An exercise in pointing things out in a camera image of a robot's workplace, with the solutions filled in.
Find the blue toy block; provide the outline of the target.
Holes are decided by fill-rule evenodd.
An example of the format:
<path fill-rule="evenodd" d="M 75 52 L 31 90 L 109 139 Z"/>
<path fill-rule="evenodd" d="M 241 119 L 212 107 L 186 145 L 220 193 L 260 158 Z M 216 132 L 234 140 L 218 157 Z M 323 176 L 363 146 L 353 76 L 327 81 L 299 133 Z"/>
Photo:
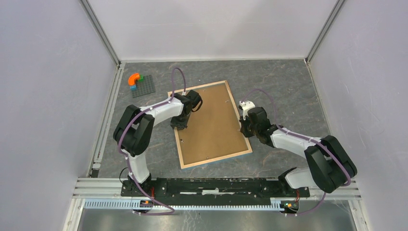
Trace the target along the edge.
<path fill-rule="evenodd" d="M 130 88 L 131 91 L 137 90 L 137 86 L 136 86 L 136 85 L 131 85 L 131 86 L 129 86 L 129 88 Z"/>

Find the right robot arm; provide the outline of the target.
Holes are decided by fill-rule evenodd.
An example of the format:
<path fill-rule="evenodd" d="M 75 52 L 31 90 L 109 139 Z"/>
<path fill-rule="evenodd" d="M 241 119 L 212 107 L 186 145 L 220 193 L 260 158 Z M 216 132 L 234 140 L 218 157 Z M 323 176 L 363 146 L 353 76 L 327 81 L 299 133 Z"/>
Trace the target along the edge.
<path fill-rule="evenodd" d="M 332 193 L 349 185 L 357 175 L 357 167 L 336 137 L 310 137 L 271 124 L 263 107 L 240 105 L 239 109 L 240 132 L 245 137 L 257 137 L 262 144 L 287 150 L 307 161 L 306 168 L 294 167 L 280 175 L 281 195 L 291 196 L 302 187 L 318 187 Z"/>

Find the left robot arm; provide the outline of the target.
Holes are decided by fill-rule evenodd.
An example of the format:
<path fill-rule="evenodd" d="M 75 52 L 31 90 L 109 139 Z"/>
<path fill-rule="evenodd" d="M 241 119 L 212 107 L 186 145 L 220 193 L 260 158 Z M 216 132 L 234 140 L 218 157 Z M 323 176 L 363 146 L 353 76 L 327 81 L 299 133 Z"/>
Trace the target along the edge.
<path fill-rule="evenodd" d="M 145 106 L 128 106 L 118 125 L 113 139 L 118 151 L 125 157 L 130 167 L 128 177 L 133 181 L 132 189 L 139 196 L 146 196 L 151 191 L 151 174 L 147 169 L 146 153 L 153 128 L 170 119 L 170 126 L 179 130 L 188 127 L 190 115 L 200 109 L 203 100 L 198 92 L 174 93 L 164 101 Z"/>

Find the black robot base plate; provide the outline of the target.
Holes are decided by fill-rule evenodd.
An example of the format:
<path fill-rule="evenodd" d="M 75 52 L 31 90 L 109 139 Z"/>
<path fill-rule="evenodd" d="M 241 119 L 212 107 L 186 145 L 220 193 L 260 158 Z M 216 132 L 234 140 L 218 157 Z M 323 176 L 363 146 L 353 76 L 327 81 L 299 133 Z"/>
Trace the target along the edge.
<path fill-rule="evenodd" d="M 269 205 L 271 198 L 308 198 L 309 188 L 292 189 L 278 178 L 156 178 L 141 185 L 169 205 Z"/>

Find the orange curved toy block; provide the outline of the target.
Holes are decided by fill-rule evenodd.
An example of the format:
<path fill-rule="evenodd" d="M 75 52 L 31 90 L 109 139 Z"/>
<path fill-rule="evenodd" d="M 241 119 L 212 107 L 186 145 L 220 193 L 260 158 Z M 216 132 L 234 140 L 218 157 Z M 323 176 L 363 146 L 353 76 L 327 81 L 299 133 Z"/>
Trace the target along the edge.
<path fill-rule="evenodd" d="M 130 77 L 128 78 L 128 85 L 129 86 L 136 85 L 137 82 L 140 80 L 140 78 L 141 78 L 141 75 L 139 73 L 134 73 L 130 75 Z"/>

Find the grey building block baseplate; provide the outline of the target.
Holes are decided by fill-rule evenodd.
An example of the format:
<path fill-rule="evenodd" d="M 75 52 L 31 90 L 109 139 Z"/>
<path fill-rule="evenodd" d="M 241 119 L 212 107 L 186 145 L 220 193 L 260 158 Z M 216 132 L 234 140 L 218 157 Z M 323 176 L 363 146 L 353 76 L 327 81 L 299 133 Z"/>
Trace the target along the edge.
<path fill-rule="evenodd" d="M 144 76 L 144 80 L 138 81 L 136 86 L 137 90 L 130 90 L 133 98 L 156 92 L 152 75 Z"/>

